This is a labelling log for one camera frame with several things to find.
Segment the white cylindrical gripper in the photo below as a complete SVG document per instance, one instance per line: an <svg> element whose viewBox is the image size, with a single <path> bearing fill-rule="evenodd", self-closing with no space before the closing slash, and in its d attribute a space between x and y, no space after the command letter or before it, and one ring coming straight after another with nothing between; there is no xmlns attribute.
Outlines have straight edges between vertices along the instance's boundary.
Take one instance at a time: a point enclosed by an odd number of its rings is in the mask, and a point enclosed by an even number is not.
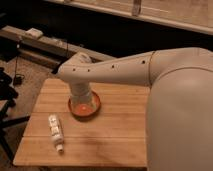
<svg viewBox="0 0 213 171"><path fill-rule="evenodd" d="M92 111L93 94L88 83L70 84L69 108L71 111Z"/></svg>

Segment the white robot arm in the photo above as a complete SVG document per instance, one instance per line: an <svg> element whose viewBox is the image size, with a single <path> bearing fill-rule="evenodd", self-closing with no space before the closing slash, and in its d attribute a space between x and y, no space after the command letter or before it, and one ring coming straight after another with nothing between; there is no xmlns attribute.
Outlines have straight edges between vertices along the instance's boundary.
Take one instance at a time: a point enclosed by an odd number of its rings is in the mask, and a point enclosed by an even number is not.
<svg viewBox="0 0 213 171"><path fill-rule="evenodd" d="M78 52L57 75L80 100L91 96L91 82L148 86L148 171L213 171L212 51L157 50L98 63Z"/></svg>

